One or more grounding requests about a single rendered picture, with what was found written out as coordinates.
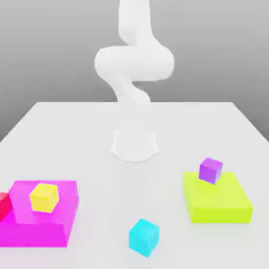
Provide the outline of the large magenta box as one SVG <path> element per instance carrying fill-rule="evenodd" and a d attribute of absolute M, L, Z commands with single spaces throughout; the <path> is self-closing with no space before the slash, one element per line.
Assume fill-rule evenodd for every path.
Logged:
<path fill-rule="evenodd" d="M 30 193 L 39 183 L 57 186 L 59 202 L 51 213 L 32 210 Z M 66 247 L 79 195 L 74 180 L 16 180 L 9 192 L 12 208 L 0 217 L 0 247 Z"/>

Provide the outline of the small yellow cube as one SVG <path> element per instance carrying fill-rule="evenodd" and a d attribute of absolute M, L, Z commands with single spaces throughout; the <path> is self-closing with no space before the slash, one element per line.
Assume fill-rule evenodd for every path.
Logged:
<path fill-rule="evenodd" d="M 52 213 L 59 202 L 57 185 L 39 183 L 30 193 L 29 198 L 33 211 Z"/>

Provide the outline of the small cyan cube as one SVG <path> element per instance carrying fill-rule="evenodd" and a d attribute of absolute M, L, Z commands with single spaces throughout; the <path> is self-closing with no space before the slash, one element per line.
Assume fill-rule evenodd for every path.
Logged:
<path fill-rule="evenodd" d="M 139 254 L 149 257 L 159 243 L 160 227 L 145 219 L 140 219 L 129 231 L 129 247 Z"/>

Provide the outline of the small purple cube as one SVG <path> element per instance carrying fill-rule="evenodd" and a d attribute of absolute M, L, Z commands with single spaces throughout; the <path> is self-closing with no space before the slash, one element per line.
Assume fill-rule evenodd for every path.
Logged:
<path fill-rule="evenodd" d="M 216 184 L 221 177 L 223 163 L 221 161 L 205 158 L 200 164 L 198 178 L 210 184 Z"/>

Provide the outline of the small red cube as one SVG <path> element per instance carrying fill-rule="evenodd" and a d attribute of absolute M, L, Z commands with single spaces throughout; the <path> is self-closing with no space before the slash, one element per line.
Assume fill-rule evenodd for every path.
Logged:
<path fill-rule="evenodd" d="M 12 210 L 12 201 L 8 192 L 0 192 L 0 222 Z"/>

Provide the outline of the large lime green box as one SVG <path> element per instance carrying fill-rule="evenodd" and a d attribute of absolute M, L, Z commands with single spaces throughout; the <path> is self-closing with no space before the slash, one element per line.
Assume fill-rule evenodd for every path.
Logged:
<path fill-rule="evenodd" d="M 222 173 L 216 184 L 185 172 L 182 188 L 192 223 L 250 223 L 253 206 L 232 172 Z"/>

